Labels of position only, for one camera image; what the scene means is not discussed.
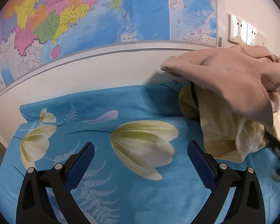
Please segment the white wall socket panel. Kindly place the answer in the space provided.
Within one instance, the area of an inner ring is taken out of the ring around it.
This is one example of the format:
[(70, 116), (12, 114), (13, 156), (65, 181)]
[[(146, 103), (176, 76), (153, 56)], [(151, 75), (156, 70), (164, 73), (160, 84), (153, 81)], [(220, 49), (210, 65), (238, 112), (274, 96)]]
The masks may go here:
[(267, 38), (246, 21), (229, 14), (228, 42), (267, 47)]

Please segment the blue floral bed sheet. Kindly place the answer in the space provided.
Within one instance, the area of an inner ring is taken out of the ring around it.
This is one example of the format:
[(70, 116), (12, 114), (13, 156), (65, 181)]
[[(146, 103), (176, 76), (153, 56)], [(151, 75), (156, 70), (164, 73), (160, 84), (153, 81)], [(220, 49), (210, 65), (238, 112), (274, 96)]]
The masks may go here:
[[(208, 152), (199, 118), (186, 118), (181, 112), (178, 96), (184, 86), (126, 86), (22, 105), (26, 122), (15, 132), (0, 166), (0, 213), (5, 220), (16, 223), (29, 167), (52, 169), (91, 142), (94, 158), (71, 191), (88, 219), (192, 223), (211, 190), (204, 187), (188, 157), (192, 140)], [(270, 134), (280, 141), (280, 110), (273, 118)], [(273, 178), (278, 158), (266, 146), (241, 163), (214, 159), (231, 169), (253, 168), (264, 200), (265, 223), (280, 223), (280, 182)], [(215, 223), (223, 223), (234, 192), (230, 188)], [(59, 223), (67, 223), (53, 191), (48, 188), (47, 193)]]

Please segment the colourful wall map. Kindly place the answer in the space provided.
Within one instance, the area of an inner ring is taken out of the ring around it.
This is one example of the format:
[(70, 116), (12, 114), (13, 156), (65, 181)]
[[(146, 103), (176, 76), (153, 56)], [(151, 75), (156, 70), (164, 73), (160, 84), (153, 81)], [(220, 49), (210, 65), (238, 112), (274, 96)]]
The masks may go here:
[(114, 43), (217, 42), (217, 0), (8, 0), (0, 11), (0, 92), (71, 54)]

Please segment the cream yellow garment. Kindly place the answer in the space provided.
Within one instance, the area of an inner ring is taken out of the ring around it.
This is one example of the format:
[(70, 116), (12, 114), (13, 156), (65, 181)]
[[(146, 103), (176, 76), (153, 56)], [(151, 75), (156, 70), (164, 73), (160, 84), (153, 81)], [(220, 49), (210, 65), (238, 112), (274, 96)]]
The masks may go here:
[(212, 91), (188, 83), (178, 100), (183, 116), (199, 118), (204, 148), (217, 159), (241, 163), (268, 143), (261, 123), (233, 113), (227, 101)]

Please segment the pink collared shirt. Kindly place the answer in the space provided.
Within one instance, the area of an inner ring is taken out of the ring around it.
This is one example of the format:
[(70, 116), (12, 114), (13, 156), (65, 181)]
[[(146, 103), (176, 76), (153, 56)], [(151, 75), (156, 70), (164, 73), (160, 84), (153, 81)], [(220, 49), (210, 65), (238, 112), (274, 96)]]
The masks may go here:
[(232, 111), (273, 129), (280, 109), (280, 58), (263, 46), (235, 45), (171, 56), (161, 70), (223, 97)]

